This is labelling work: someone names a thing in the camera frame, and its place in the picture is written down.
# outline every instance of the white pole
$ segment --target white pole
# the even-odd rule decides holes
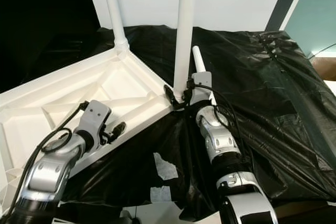
[[[196,72],[205,72],[205,66],[203,63],[201,51],[199,50],[198,46],[193,47],[193,55],[194,55],[194,60],[195,60],[195,65],[196,65]]]
[[[195,60],[195,65],[196,65],[196,72],[197,73],[205,72],[206,70],[205,70],[203,58],[202,58],[201,51],[199,50],[198,46],[193,47],[193,55],[194,55],[194,60]],[[209,100],[211,100],[212,105],[217,105],[213,92],[211,92],[209,96]]]
[[[126,51],[129,49],[129,45],[125,36],[124,27],[122,25],[118,0],[107,0],[107,6],[109,8],[110,18],[112,22],[114,47],[117,49],[117,53]]]
[[[181,101],[188,80],[194,3],[195,0],[179,0],[178,3],[179,20],[177,23],[174,94],[179,101]]]

